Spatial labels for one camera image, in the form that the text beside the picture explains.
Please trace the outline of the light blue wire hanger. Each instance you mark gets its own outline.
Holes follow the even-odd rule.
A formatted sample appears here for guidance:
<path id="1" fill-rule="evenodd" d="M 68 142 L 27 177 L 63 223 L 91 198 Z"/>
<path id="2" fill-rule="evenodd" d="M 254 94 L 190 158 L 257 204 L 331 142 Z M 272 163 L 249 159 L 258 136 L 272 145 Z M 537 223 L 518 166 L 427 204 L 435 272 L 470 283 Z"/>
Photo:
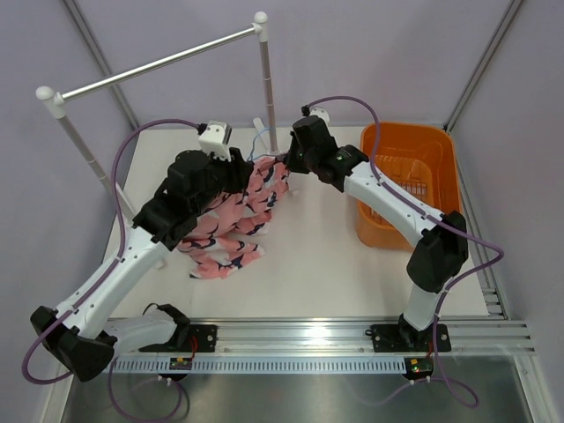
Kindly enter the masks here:
<path id="1" fill-rule="evenodd" d="M 254 136 L 254 138 L 252 140 L 251 149 L 250 149 L 249 155 L 247 157 L 247 161 L 256 161 L 256 160 L 259 160 L 261 158 L 274 157 L 275 156 L 275 153 L 272 153 L 272 152 L 262 152 L 262 153 L 260 153 L 257 150 L 258 142 L 261 142 L 263 144 L 263 134 L 266 134 L 269 131 L 270 131 L 270 128 L 264 128 L 262 130 L 259 130 L 257 132 L 257 134 Z"/>

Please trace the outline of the pink patterned shorts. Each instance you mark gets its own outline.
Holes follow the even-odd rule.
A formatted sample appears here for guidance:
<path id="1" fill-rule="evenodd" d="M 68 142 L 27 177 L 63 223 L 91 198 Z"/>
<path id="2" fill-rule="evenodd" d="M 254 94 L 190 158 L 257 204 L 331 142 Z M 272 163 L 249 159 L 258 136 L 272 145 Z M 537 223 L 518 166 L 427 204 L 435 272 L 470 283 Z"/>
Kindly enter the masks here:
<path id="1" fill-rule="evenodd" d="M 289 171 L 274 157 L 262 157 L 252 164 L 248 187 L 216 198 L 177 246 L 194 262 L 191 278 L 227 278 L 264 255 L 259 244 L 242 238 L 268 232 L 272 210 L 289 190 Z"/>

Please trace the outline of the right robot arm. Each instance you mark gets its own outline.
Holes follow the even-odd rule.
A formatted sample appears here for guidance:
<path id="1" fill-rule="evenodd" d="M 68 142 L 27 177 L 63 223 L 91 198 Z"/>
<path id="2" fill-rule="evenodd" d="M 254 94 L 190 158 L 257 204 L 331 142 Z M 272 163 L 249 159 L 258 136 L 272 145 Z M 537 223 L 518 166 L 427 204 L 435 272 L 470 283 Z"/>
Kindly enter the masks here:
<path id="1" fill-rule="evenodd" d="M 295 122 L 291 137 L 285 156 L 290 172 L 315 174 L 320 182 L 368 205 L 413 248 L 406 265 L 412 282 L 408 305 L 397 324 L 384 331 L 383 342 L 407 351 L 436 346 L 433 325 L 440 298 L 469 256 L 465 218 L 458 211 L 444 213 L 418 200 L 378 171 L 357 147 L 338 146 L 318 116 Z"/>

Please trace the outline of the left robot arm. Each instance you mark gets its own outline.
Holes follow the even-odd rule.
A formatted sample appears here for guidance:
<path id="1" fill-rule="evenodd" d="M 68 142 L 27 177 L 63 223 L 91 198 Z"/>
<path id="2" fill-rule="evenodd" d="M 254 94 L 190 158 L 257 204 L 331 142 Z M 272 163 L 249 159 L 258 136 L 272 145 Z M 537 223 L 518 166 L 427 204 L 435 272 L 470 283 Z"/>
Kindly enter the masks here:
<path id="1" fill-rule="evenodd" d="M 39 341 L 81 382 L 124 353 L 189 347 L 190 319 L 170 304 L 114 323 L 109 318 L 137 282 L 197 227 L 217 197 L 248 187 L 253 163 L 237 148 L 229 154 L 224 161 L 198 150 L 179 153 L 132 225 L 120 228 L 114 255 L 56 308 L 40 306 L 32 313 Z"/>

